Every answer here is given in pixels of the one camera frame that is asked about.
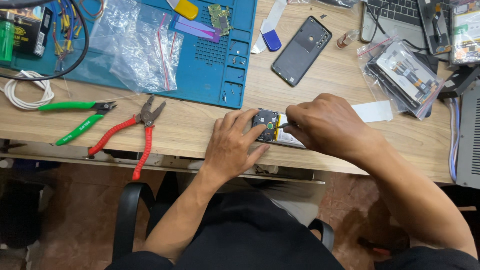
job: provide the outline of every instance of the man's right hand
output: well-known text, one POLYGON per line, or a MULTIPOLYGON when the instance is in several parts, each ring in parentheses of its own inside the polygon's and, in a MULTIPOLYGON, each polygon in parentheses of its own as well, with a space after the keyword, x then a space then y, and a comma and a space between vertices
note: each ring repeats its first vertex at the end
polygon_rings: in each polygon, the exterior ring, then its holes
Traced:
POLYGON ((286 114, 288 122, 298 126, 288 126, 284 131, 306 148, 352 163, 366 161, 387 144, 344 98, 332 94, 323 93, 311 102, 290 105, 286 114))

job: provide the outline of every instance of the wire cutters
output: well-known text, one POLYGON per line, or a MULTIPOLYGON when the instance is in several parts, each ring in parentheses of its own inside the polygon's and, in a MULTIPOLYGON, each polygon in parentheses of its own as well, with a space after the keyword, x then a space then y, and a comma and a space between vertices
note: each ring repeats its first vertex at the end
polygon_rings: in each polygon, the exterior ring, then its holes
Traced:
POLYGON ((151 95, 150 98, 147 100, 147 102, 144 104, 142 107, 142 111, 138 115, 133 115, 133 117, 121 124, 118 124, 114 127, 112 127, 103 137, 100 139, 100 141, 97 143, 96 146, 90 148, 88 150, 88 156, 93 156, 94 154, 98 153, 103 147, 107 144, 108 140, 112 138, 112 136, 126 128, 127 126, 131 126, 134 124, 138 124, 140 122, 143 122, 145 124, 145 150, 140 158, 140 161, 138 161, 137 166, 135 167, 135 171, 133 172, 133 180, 138 180, 140 178, 140 171, 142 170, 142 167, 144 166, 148 156, 150 155, 150 150, 152 149, 152 130, 155 127, 153 125, 155 119, 160 115, 162 112, 163 108, 166 105, 166 101, 164 101, 160 107, 158 107, 154 112, 151 112, 150 109, 152 108, 152 102, 153 99, 155 98, 155 95, 151 95))
POLYGON ((103 116, 109 112, 111 109, 115 108, 117 105, 113 105, 115 101, 112 102, 79 102, 79 101, 67 101, 59 103, 51 103, 38 107, 38 110, 57 110, 57 109, 96 109, 96 114, 88 117, 83 123, 81 123, 77 128, 72 132, 68 133, 65 137, 58 140, 55 144, 60 146, 67 144, 76 137, 85 133, 89 130, 98 120, 102 119, 103 116))

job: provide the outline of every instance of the smartphone back cover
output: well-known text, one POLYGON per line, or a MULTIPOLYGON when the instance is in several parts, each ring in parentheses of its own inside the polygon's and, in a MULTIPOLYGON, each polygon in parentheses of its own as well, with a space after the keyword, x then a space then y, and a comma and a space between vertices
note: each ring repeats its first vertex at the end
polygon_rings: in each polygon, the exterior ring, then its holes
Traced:
POLYGON ((296 86, 331 38, 332 33, 310 16, 272 64, 272 69, 296 86))

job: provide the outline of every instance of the grid pattern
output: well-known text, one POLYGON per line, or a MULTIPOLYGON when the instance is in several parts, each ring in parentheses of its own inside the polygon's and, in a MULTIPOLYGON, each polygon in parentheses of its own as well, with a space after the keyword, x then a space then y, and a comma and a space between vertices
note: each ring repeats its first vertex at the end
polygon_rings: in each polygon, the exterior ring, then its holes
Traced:
MULTIPOLYGON (((207 7, 203 7, 201 22, 203 24, 212 26, 210 13, 207 7)), ((227 58, 228 36, 220 37, 220 42, 215 43, 202 38, 197 39, 197 46, 195 51, 195 60, 203 61, 207 66, 214 64, 224 65, 227 58)))

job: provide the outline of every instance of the screwdriver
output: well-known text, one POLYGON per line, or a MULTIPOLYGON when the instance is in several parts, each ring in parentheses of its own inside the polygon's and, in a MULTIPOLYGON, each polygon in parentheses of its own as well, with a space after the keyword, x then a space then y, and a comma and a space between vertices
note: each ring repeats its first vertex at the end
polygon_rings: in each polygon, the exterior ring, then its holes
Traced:
POLYGON ((277 129, 277 128, 286 128, 286 127, 291 126, 291 125, 298 126, 297 124, 293 124, 293 123, 285 123, 285 124, 280 125, 280 126, 274 128, 274 129, 277 129))

